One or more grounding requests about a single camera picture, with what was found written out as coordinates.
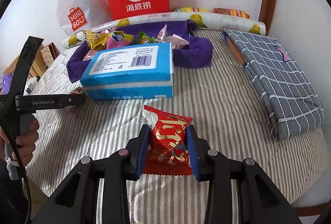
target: black cable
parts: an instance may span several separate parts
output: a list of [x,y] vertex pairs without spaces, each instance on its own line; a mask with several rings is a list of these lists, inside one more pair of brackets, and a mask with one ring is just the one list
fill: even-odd
[[31,204],[32,204],[32,202],[31,202],[31,192],[30,192],[28,178],[26,176],[25,168],[24,168],[22,159],[19,155],[19,150],[18,150],[17,144],[15,142],[14,136],[13,136],[12,132],[10,131],[10,129],[8,128],[5,120],[2,118],[1,115],[0,115],[0,125],[1,125],[2,130],[4,131],[4,133],[6,134],[10,145],[13,148],[13,151],[16,155],[17,162],[19,163],[19,168],[21,169],[21,172],[22,172],[22,175],[23,175],[23,180],[24,180],[24,184],[25,184],[25,187],[26,187],[26,192],[27,192],[27,195],[28,195],[28,213],[26,215],[26,219],[25,219],[25,223],[24,223],[24,224],[27,224],[31,221],[30,217],[31,217]]

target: human hand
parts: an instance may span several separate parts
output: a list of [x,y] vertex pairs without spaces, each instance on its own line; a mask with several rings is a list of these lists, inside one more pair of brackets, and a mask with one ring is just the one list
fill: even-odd
[[[37,130],[39,130],[39,122],[37,119],[30,123],[29,129],[30,131],[28,134],[16,137],[16,144],[21,146],[21,148],[19,148],[19,155],[22,159],[23,165],[27,165],[31,161],[33,157],[32,152],[36,149],[36,145],[34,143],[39,138],[39,134],[37,132]],[[9,143],[9,141],[2,128],[0,128],[0,159],[6,162],[4,143]]]

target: white plastic bag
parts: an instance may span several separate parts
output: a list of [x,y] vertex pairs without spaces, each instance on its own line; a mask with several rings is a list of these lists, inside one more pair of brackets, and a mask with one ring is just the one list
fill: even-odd
[[111,21],[107,0],[57,0],[58,22],[69,36]]

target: white label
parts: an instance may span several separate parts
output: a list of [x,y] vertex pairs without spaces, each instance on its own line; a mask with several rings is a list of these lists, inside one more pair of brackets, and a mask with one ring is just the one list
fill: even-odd
[[89,75],[156,68],[158,46],[119,49],[102,53]]

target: person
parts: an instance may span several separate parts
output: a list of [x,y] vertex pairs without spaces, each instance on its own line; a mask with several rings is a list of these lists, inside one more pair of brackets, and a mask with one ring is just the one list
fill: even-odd
[[[24,165],[27,165],[36,149],[35,142],[39,138],[39,122],[35,119],[30,123],[29,133],[18,136],[16,143],[21,146],[19,155]],[[24,196],[22,180],[11,180],[7,171],[4,143],[8,143],[4,131],[0,128],[0,223],[21,224],[25,222],[28,213],[28,201]]]

